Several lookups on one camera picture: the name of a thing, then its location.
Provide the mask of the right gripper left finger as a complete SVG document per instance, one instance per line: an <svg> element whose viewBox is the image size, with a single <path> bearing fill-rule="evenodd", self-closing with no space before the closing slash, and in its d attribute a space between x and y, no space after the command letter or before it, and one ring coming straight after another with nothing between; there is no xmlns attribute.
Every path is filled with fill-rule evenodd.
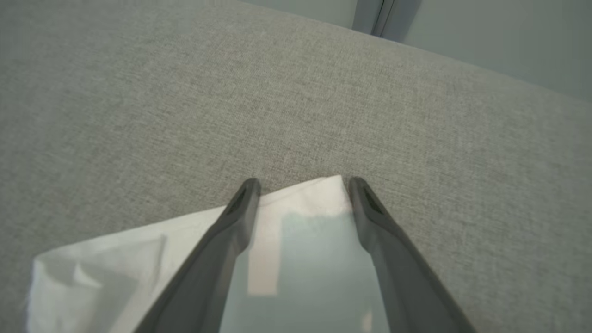
<svg viewBox="0 0 592 333"><path fill-rule="evenodd" d="M235 260L252 237L260 190L256 178L241 184L135 333L219 333Z"/></svg>

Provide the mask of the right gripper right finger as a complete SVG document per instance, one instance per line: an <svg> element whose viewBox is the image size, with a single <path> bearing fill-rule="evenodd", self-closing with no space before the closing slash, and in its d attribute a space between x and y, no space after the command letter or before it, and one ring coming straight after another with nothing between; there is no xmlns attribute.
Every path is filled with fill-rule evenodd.
<svg viewBox="0 0 592 333"><path fill-rule="evenodd" d="M349 180L358 240L372 257L391 333L476 333L368 182Z"/></svg>

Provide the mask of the red white number three jersey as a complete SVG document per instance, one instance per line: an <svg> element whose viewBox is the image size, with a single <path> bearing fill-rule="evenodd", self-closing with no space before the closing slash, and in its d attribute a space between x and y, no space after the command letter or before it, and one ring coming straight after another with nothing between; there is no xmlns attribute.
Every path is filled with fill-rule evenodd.
<svg viewBox="0 0 592 333"><path fill-rule="evenodd" d="M131 333L223 208L66 245L32 265L27 333ZM340 175L263 195L220 333L389 333Z"/></svg>

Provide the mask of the grey fabric sofa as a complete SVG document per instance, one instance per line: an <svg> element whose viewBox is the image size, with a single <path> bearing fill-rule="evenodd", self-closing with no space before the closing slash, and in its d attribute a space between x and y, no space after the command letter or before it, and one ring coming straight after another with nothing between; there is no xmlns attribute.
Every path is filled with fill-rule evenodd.
<svg viewBox="0 0 592 333"><path fill-rule="evenodd" d="M34 256L368 181L478 332L592 333L592 104L225 0L0 0L0 332Z"/></svg>

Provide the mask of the grey metal partition post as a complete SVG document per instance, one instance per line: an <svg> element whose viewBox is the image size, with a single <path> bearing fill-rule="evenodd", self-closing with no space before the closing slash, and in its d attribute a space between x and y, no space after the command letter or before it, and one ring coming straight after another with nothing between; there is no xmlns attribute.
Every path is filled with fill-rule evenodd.
<svg viewBox="0 0 592 333"><path fill-rule="evenodd" d="M358 0L352 29L404 42L422 0Z"/></svg>

